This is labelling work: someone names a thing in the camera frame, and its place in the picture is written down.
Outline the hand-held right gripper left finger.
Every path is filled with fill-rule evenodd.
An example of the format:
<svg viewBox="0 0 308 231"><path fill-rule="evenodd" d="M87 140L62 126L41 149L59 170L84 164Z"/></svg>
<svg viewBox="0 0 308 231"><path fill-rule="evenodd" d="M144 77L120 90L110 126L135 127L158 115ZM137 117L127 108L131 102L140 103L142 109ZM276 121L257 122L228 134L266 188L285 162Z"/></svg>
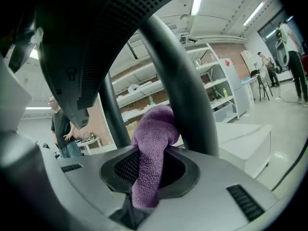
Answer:
<svg viewBox="0 0 308 231"><path fill-rule="evenodd" d="M40 150L50 192L43 198L45 216L58 231L135 231L140 210L132 205L139 150L125 147L102 154L55 159Z"/></svg>

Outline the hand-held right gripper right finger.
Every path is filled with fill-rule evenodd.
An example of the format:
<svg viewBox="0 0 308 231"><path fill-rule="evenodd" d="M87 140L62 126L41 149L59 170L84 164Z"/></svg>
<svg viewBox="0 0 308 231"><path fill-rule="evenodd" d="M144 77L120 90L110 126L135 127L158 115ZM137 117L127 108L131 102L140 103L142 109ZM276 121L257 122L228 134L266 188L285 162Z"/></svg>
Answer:
<svg viewBox="0 0 308 231"><path fill-rule="evenodd" d="M170 187L194 186L180 197L160 199L140 231L234 231L278 202L271 190L226 160L172 146L166 153L185 160L186 166Z"/></svg>

